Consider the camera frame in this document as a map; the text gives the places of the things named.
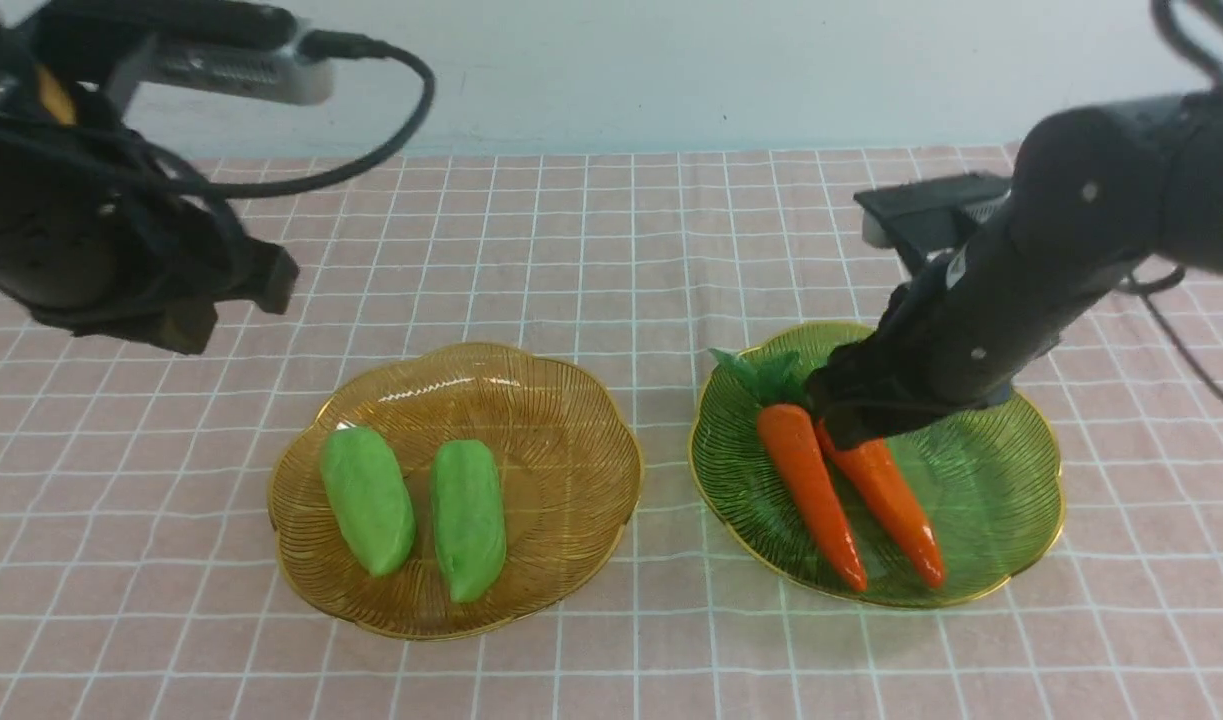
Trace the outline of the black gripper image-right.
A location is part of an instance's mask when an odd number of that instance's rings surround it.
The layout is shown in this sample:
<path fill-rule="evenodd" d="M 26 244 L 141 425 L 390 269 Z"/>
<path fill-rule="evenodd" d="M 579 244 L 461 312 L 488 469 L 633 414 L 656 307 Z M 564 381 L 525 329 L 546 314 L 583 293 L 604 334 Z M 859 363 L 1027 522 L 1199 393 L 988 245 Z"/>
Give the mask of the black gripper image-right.
<path fill-rule="evenodd" d="M 900 284 L 873 332 L 839 345 L 806 378 L 812 413 L 840 447 L 903 436 L 1000 406 L 1018 373 L 1062 332 L 1036 284 L 936 260 Z"/>

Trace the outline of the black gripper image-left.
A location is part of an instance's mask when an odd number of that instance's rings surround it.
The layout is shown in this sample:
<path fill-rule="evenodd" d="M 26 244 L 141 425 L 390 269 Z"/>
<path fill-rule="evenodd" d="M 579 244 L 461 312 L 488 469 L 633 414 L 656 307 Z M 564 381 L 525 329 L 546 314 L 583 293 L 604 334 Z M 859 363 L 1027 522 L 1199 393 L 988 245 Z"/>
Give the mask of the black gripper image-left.
<path fill-rule="evenodd" d="M 117 114 L 55 127 L 0 117 L 0 131 L 139 176 L 199 178 L 172 152 L 150 152 Z M 226 200 L 108 185 L 0 141 L 0 292 L 35 323 L 201 354 L 219 304 L 283 315 L 298 275 L 290 252 L 249 236 Z"/>

